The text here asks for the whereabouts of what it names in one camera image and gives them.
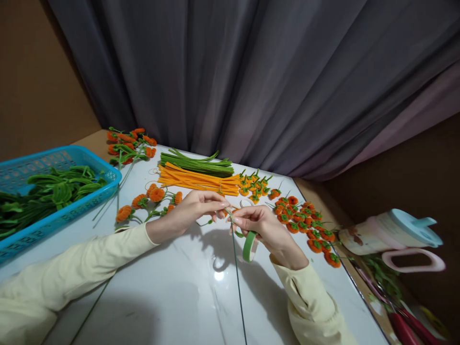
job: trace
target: sleeve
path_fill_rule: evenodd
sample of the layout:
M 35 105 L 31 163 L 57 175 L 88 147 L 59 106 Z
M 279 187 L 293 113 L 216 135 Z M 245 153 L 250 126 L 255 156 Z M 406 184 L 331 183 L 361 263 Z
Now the sleeve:
M 141 224 L 26 267 L 0 285 L 0 344 L 42 343 L 55 312 L 155 246 Z
M 292 271 L 270 256 L 289 297 L 287 310 L 298 341 L 314 345 L 357 345 L 344 317 L 311 265 Z

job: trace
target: bottle handle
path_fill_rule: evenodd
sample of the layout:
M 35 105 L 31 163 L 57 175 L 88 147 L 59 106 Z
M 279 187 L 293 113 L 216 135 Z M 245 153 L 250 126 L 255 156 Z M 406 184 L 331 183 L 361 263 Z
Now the bottle handle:
M 410 266 L 410 267 L 398 267 L 396 266 L 393 261 L 391 260 L 394 256 L 402 256 L 402 255 L 414 255 L 414 254 L 424 254 L 428 256 L 431 260 L 431 264 L 426 266 Z M 444 261 L 425 249 L 420 248 L 407 248 L 398 251 L 392 252 L 385 252 L 382 254 L 382 260 L 389 268 L 394 269 L 395 271 L 401 273 L 412 273 L 412 272 L 439 272 L 446 269 L 446 264 Z

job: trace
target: table surface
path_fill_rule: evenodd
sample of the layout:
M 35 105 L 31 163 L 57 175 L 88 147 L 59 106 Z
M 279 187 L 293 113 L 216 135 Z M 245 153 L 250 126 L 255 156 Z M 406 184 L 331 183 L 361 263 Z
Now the table surface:
M 120 191 L 120 206 L 130 205 L 134 197 L 145 192 L 149 182 L 158 179 L 151 169 L 157 166 L 160 153 L 167 150 L 168 147 L 158 145 L 155 158 L 134 164 Z M 248 174 L 255 171 L 238 164 L 233 167 L 235 173 L 243 169 Z M 127 171 L 128 167 L 123 167 L 122 174 Z M 271 174 L 261 171 L 259 175 Z M 269 187 L 278 188 L 281 182 L 283 195 L 291 191 L 289 195 L 304 201 L 289 177 L 275 174 Z M 180 187 L 169 189 L 181 190 L 184 195 L 190 191 Z M 227 199 L 238 205 L 243 197 Z M 268 201 L 267 197 L 261 197 L 260 204 Z M 1 267 L 0 281 L 73 244 L 113 233 L 116 198 L 93 222 L 99 208 Z M 209 219 L 205 216 L 199 222 L 204 224 Z M 358 343 L 387 344 L 345 269 L 332 268 L 322 254 L 313 253 L 305 234 L 293 237 L 336 300 Z M 254 261 L 248 264 L 242 259 L 244 239 L 235 237 L 235 241 L 248 344 L 297 344 L 287 314 L 287 295 L 270 263 L 268 251 L 259 245 Z M 45 344 L 70 344 L 80 328 L 74 344 L 244 344 L 233 250 L 228 223 L 219 220 L 202 227 L 195 224 L 180 238 L 158 246 L 120 269 L 108 283 L 71 303 L 60 313 Z

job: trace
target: wall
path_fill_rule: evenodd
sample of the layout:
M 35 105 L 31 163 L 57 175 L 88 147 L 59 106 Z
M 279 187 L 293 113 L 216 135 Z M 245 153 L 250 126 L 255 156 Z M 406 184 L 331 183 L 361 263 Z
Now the wall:
M 447 270 L 401 275 L 417 299 L 459 338 L 460 114 L 356 165 L 324 186 L 355 223 L 391 208 L 432 217 Z
M 67 145 L 101 128 L 45 5 L 0 1 L 0 161 Z

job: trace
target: basket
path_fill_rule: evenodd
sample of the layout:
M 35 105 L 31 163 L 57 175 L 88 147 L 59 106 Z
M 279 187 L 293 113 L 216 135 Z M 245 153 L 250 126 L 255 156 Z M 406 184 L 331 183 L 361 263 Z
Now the basket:
M 33 185 L 27 184 L 29 176 L 48 174 L 50 167 L 64 170 L 74 165 L 90 166 L 96 173 L 96 178 L 103 177 L 107 185 L 0 241 L 0 264 L 109 199 L 121 181 L 121 173 L 117 169 L 88 149 L 75 145 L 63 146 L 0 163 L 0 191 L 22 195 L 27 194 L 33 188 Z

